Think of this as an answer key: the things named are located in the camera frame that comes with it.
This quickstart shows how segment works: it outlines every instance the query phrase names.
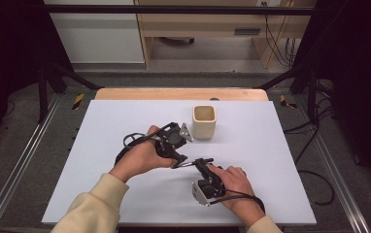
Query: white cabinet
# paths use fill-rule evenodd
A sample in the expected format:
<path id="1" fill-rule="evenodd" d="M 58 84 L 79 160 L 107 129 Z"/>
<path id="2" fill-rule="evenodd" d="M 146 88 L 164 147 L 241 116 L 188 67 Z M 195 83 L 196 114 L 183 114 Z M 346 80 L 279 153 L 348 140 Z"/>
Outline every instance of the white cabinet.
<path id="1" fill-rule="evenodd" d="M 132 0 L 45 0 L 46 4 L 133 5 Z M 144 63 L 135 14 L 51 14 L 72 63 Z"/>

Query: forearm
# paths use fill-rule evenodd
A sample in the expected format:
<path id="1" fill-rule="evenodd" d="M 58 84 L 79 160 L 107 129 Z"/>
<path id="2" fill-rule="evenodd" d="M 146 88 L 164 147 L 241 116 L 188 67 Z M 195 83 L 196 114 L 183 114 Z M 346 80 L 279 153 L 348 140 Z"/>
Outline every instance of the forearm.
<path id="1" fill-rule="evenodd" d="M 269 216 L 264 216 L 256 221 L 247 231 L 247 233 L 281 233 L 279 227 L 273 222 Z"/>
<path id="2" fill-rule="evenodd" d="M 52 232 L 115 232 L 119 207 L 128 186 L 104 174 L 89 192 L 80 194 Z"/>

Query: white table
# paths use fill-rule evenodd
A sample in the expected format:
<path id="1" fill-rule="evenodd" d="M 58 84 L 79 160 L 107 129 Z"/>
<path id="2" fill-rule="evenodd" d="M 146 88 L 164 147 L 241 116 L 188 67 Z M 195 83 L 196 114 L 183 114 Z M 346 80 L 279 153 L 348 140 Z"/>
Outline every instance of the white table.
<path id="1" fill-rule="evenodd" d="M 42 222 L 58 222 L 79 193 L 92 189 L 112 168 L 125 135 L 172 121 L 191 127 L 192 107 L 200 104 L 217 109 L 215 136 L 187 143 L 178 152 L 190 161 L 213 157 L 214 164 L 223 168 L 243 167 L 276 223 L 315 224 L 273 103 L 196 100 L 93 100 Z M 119 225 L 242 225 L 222 204 L 204 207 L 193 199 L 191 182 L 198 179 L 194 167 L 157 169 L 131 179 Z"/>

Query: right hand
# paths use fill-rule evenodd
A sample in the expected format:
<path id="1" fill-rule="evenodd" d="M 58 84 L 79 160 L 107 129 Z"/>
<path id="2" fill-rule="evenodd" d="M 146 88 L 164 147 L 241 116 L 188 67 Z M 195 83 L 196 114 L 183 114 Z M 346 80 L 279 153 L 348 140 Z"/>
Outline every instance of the right hand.
<path id="1" fill-rule="evenodd" d="M 221 178 L 226 189 L 254 196 L 252 185 L 247 179 L 246 173 L 240 167 L 230 166 L 226 170 L 222 170 L 213 165 L 207 165 L 207 167 L 210 171 Z M 233 195 L 239 194 L 227 191 L 223 197 Z M 265 216 L 265 213 L 261 211 L 258 204 L 251 199 L 238 198 L 223 201 L 221 203 L 228 208 L 228 210 L 234 213 L 235 216 L 241 219 L 248 227 L 252 226 L 256 221 Z"/>
<path id="2" fill-rule="evenodd" d="M 151 134 L 157 130 L 158 127 L 152 125 L 147 134 Z M 155 141 L 147 140 L 129 150 L 110 171 L 110 174 L 126 183 L 134 176 L 147 173 L 149 170 L 155 168 L 171 167 L 177 162 L 172 158 L 158 156 L 154 144 Z"/>

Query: ceramic cup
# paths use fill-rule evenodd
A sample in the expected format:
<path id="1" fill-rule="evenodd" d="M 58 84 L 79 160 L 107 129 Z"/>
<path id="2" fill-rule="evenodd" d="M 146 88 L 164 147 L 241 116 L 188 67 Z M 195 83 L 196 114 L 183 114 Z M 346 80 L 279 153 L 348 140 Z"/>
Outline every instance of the ceramic cup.
<path id="1" fill-rule="evenodd" d="M 210 105 L 198 105 L 192 109 L 192 136 L 208 140 L 216 129 L 216 109 Z"/>

